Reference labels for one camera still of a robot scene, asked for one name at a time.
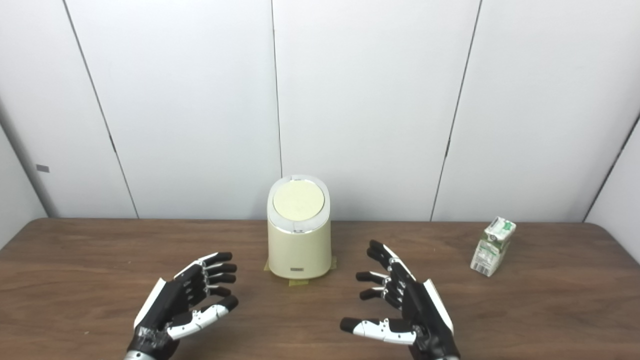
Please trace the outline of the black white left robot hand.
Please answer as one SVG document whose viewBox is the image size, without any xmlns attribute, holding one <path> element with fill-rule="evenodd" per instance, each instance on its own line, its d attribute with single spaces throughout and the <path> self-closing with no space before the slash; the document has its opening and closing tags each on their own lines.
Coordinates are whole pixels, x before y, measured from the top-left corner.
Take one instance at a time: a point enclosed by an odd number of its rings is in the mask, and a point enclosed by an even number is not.
<svg viewBox="0 0 640 360">
<path fill-rule="evenodd" d="M 188 264 L 171 280 L 159 278 L 134 320 L 126 360 L 169 360 L 181 339 L 234 310 L 239 300 L 221 284 L 233 284 L 238 267 L 231 251 L 217 251 Z"/>
</svg>

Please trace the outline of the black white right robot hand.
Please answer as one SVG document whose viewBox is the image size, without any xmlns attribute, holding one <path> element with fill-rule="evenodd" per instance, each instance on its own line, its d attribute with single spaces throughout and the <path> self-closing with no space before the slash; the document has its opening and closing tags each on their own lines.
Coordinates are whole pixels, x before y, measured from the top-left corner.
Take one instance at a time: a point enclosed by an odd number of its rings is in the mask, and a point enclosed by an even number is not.
<svg viewBox="0 0 640 360">
<path fill-rule="evenodd" d="M 377 240 L 370 240 L 366 255 L 388 273 L 356 273 L 358 281 L 375 284 L 361 291 L 359 298 L 380 298 L 401 315 L 384 319 L 343 317 L 340 329 L 358 337 L 408 346 L 414 360 L 460 360 L 454 325 L 434 282 L 418 281 L 402 259 Z"/>
</svg>

